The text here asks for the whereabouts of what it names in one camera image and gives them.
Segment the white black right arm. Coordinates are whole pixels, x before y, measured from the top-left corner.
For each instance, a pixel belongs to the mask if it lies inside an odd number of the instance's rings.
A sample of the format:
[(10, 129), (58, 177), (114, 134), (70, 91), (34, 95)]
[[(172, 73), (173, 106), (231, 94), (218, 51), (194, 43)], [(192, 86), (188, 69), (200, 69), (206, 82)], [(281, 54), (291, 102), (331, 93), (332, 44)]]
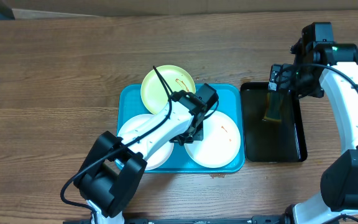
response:
[(323, 172), (319, 192), (290, 205), (279, 223), (358, 223), (358, 48), (335, 42), (330, 22), (314, 22), (302, 29), (290, 52), (293, 64), (272, 65), (268, 90), (298, 98), (327, 96), (341, 155)]

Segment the green yellow sponge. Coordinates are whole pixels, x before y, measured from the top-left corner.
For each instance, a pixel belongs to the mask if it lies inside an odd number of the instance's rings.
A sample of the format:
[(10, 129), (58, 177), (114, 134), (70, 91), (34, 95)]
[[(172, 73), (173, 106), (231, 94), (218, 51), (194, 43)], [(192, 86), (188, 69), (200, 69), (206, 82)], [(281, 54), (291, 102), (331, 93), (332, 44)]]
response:
[(268, 92), (266, 102), (264, 120), (280, 123), (282, 120), (280, 110), (283, 102), (283, 95), (275, 91)]

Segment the yellow plate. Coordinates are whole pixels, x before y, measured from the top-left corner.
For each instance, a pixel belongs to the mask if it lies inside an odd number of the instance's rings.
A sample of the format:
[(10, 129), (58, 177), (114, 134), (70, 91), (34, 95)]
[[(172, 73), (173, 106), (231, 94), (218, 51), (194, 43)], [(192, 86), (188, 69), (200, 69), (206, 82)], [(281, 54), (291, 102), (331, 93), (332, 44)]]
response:
[[(161, 65), (157, 70), (172, 91), (185, 90), (195, 93), (195, 82), (186, 70), (175, 65)], [(144, 106), (152, 114), (159, 113), (167, 104), (168, 96), (154, 69), (143, 79), (140, 95)]]

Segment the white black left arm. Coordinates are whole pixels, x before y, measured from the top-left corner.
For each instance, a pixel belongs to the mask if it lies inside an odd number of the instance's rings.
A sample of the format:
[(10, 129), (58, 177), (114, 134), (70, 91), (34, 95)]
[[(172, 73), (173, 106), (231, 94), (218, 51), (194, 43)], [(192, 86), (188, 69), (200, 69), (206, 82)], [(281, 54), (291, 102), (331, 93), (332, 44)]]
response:
[(196, 93), (174, 91), (164, 109), (144, 124), (115, 136), (102, 133), (73, 179), (87, 201), (92, 223), (118, 216), (134, 196), (148, 159), (168, 142), (192, 144), (203, 139), (203, 120), (218, 102), (208, 84)]

